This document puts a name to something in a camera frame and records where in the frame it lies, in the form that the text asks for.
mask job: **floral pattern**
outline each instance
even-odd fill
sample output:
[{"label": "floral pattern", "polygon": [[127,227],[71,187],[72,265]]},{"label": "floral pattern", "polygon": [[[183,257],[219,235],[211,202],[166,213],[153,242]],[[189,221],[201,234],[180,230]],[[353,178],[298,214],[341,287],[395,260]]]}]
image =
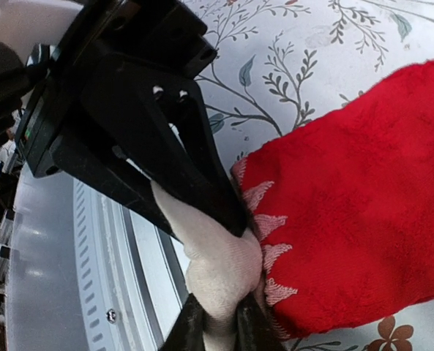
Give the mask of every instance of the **floral pattern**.
[{"label": "floral pattern", "polygon": [[[346,106],[396,69],[434,59],[434,0],[184,2],[207,23],[206,38],[218,50],[196,80],[227,169],[268,140]],[[244,162],[239,166],[243,175]],[[270,191],[270,186],[261,189]],[[257,206],[261,192],[246,196],[253,195]],[[284,225],[286,216],[261,214],[256,220],[261,240]],[[290,248],[264,249],[270,269]],[[276,282],[271,286],[284,292]],[[431,330],[434,335],[434,301],[353,330],[292,340],[286,347],[434,350]]]}]

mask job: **white cloth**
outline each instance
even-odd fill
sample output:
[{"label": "white cloth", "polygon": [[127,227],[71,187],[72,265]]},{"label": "white cloth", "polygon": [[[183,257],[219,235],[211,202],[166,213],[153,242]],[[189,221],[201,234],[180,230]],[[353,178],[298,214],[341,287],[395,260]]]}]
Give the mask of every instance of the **white cloth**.
[{"label": "white cloth", "polygon": [[152,189],[190,259],[186,284],[206,311],[206,351],[231,351],[236,339],[236,307],[261,281],[262,252],[258,240],[249,229],[237,238],[209,216],[171,197],[156,183],[152,183]]}]

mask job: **red towel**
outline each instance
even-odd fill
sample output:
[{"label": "red towel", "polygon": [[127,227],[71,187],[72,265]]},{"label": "red towel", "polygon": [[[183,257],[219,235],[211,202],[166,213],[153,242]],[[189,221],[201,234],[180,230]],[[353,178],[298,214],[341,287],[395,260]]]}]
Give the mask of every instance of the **red towel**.
[{"label": "red towel", "polygon": [[434,61],[267,143],[233,175],[281,339],[434,298]]}]

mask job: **blue leaf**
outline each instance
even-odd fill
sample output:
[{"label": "blue leaf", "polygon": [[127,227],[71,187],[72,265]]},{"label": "blue leaf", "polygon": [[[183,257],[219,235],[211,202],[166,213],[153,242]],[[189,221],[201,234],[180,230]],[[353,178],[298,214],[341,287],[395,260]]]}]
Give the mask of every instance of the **blue leaf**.
[{"label": "blue leaf", "polygon": [[403,16],[396,13],[393,13],[391,18],[395,23],[397,23],[397,30],[399,31],[400,39],[404,41],[405,37],[407,37],[412,31],[412,25]]},{"label": "blue leaf", "polygon": [[209,118],[209,123],[212,133],[215,134],[225,125],[225,116],[221,113],[217,113],[216,115],[213,115]]},{"label": "blue leaf", "polygon": [[239,82],[242,86],[251,85],[251,69],[255,55],[239,70]]}]

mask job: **gray plastic surface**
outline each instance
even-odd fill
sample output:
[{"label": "gray plastic surface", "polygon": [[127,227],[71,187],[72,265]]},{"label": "gray plastic surface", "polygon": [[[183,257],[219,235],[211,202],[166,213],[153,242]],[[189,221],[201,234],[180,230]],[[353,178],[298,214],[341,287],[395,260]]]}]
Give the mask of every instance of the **gray plastic surface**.
[{"label": "gray plastic surface", "polygon": [[7,287],[9,351],[88,350],[73,237],[73,179],[34,179],[27,167],[15,199]]}]

